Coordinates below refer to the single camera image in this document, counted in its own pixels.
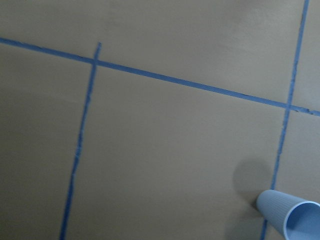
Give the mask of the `blue plastic cup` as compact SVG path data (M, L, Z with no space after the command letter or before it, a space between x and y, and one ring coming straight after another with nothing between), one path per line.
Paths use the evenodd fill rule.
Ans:
M258 196L256 207L286 240L320 238L320 204L317 202L265 190Z

